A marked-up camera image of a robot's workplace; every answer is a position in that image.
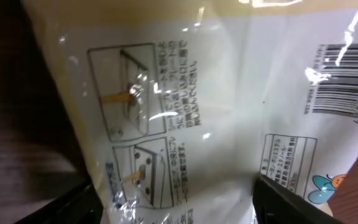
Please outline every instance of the black object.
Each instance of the black object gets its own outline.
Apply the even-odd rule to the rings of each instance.
[[[255,182],[253,203],[258,224],[341,224],[265,175]],[[88,180],[17,224],[99,224],[102,214],[103,206]]]
[[[102,203],[87,180],[16,224],[99,224],[102,214]]]
[[[265,175],[259,175],[257,178],[253,195],[258,224],[342,223]]]

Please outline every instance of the blue cartoon character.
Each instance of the blue cartoon character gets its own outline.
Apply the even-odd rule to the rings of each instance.
[[[326,202],[345,179],[345,176],[345,174],[337,175],[331,179],[329,178],[328,174],[327,178],[321,177],[320,175],[314,175],[312,178],[313,183],[318,188],[318,190],[312,191],[309,194],[309,201],[316,204],[322,204]]]

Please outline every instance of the white packaging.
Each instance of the white packaging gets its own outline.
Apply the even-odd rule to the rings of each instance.
[[[357,159],[358,1],[25,5],[112,223],[250,223],[259,172],[318,207]]]

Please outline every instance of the wooden table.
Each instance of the wooden table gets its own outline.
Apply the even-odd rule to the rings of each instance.
[[[0,0],[0,223],[59,197],[86,175],[73,129],[18,1]],[[329,201],[358,223],[358,161]]]

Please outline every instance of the illustration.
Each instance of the illustration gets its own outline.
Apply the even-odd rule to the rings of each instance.
[[[124,202],[160,209],[173,206],[167,139],[113,147]]]
[[[88,60],[109,139],[130,141],[165,133],[165,120],[150,87],[156,77],[153,44],[90,49]]]
[[[345,174],[337,175],[334,178],[322,177],[320,175],[313,176],[313,183],[319,190],[315,190],[309,194],[309,201],[315,204],[322,204],[335,193],[336,189],[345,179]]]

